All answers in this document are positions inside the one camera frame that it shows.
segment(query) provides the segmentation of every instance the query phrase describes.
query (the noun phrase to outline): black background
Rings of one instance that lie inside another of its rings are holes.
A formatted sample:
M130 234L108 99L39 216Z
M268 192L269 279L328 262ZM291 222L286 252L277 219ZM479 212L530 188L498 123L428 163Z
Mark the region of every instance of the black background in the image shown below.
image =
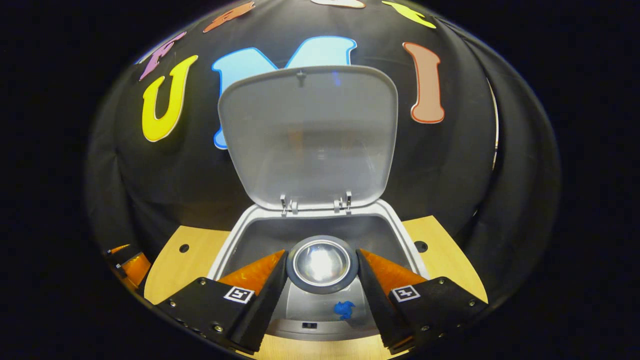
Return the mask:
M127 293L91 242L86 137L122 69L212 1L12 1L2 54L9 116L4 296L8 358L217 357ZM631 358L630 172L634 55L629 2L423 3L503 55L556 130L563 198L543 260L516 293L431 357Z

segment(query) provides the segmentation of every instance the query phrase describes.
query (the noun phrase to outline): yellow letter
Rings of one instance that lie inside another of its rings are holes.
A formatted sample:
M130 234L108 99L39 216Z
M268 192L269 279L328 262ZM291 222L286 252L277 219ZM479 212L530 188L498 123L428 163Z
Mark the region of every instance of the yellow letter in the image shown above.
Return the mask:
M160 119L156 117L156 99L158 88L164 81L164 76L155 80L142 95L142 133L150 142L166 138L178 124L184 103L184 86L187 82L189 67L198 59L198 55L186 58L176 65L169 75L173 77L169 93L169 106Z
M400 5L400 4L396 4L396 3L390 3L388 1L383 1L383 4L387 4L387 5L391 5L393 6L394 9L396 9L397 12L399 12L402 16L406 17L409 20L413 20L415 22L417 22L418 24L422 24L427 26L428 28L432 28L435 29L436 26L428 21L424 21L422 19L420 19L420 17L424 17L423 14L416 12L414 10L409 9L408 7L406 7L405 5Z

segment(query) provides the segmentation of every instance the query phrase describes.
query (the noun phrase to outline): letter cutout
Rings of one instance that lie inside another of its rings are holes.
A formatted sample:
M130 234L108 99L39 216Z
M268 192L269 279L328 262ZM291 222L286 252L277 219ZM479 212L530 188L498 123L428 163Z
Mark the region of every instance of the letter cutout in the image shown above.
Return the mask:
M142 133L150 142L166 138L178 124L184 103L184 87L187 82L187 73L191 64L196 62L197 59L198 55L186 58L174 66L169 73L172 77L169 106L160 119L156 117L156 99L158 88L162 85L164 76L151 83L142 95L144 99L142 105Z
M391 7L393 7L394 9L396 9L396 11L398 13L400 13L400 15L406 17L409 20L415 21L418 24L422 24L425 25L428 28L431 29L435 29L436 26L428 21L422 20L421 17L424 17L423 14L415 11L415 10L411 10L410 8L406 7L405 5L400 5L400 4L396 4L396 3L390 3L388 1L383 1L383 4L387 4L387 5L391 5Z
M142 75L140 76L140 79L138 81L141 81L150 72L155 70L156 67L160 64L158 62L158 60L160 58L164 57L169 52L169 50L171 50L171 48L173 47L173 43L178 41L178 40L180 40L180 39L182 39L182 37L186 33L187 33L186 31L183 31L178 36L176 36L175 38L169 40L166 44L162 45L158 50L154 51L154 53L151 55L151 60L149 60L149 63L147 64L147 67L145 68L145 71L142 73Z
M424 124L441 122L444 109L440 105L440 58L433 51L412 42L404 42L402 46L413 57L418 86L418 99L411 108L411 118Z
M211 22L206 28L204 28L204 30L202 30L202 32L206 33L208 31L211 31L211 30L217 28L218 26L222 25L226 21L235 19L236 17L238 17L240 15L244 15L244 14L248 13L249 10L255 8L254 4L255 3L252 1L250 3L242 4L242 5L238 6L237 8L233 8L233 9L225 12L224 14L220 15L215 20L213 20L213 22Z
M351 65L351 50L356 46L356 42L350 38L308 38L291 56L285 69L317 65ZM211 65L211 70L220 73L220 95L222 95L225 89L236 81L276 71L278 68L258 49L249 47L224 55ZM227 148L222 127L214 135L213 144L221 150Z
M320 5L344 6L346 8L356 9L365 7L365 5L358 0L311 0L311 2Z

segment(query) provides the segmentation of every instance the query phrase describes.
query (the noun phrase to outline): blue sticker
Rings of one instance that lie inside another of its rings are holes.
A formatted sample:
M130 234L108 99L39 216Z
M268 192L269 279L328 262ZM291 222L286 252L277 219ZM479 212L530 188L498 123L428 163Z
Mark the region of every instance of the blue sticker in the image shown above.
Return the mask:
M339 302L333 307L333 312L342 315L340 320L347 320L351 318L351 307L355 307L349 300L345 302Z
M320 65L351 65L351 50L356 42L344 37L313 37L300 44L284 67L306 67ZM211 70L220 73L220 95L236 81L278 70L260 50L249 47L224 55L211 65ZM227 149L222 127L213 136L213 144Z

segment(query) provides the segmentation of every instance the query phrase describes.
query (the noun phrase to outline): wooden surface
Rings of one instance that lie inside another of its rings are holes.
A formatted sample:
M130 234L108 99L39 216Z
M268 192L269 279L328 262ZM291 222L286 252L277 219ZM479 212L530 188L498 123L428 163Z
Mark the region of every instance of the wooden surface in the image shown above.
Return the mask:
M428 250L420 256L430 278L446 276L487 302L486 292L473 266L434 217L405 221L403 225L413 241L427 244ZM193 279L207 276L228 234L228 231L180 226L151 267L145 298L158 304ZM180 252L183 244L189 245L184 253ZM265 335L259 352L253 356L240 354L254 359L379 360L392 357L382 345L380 335L345 341L301 341Z

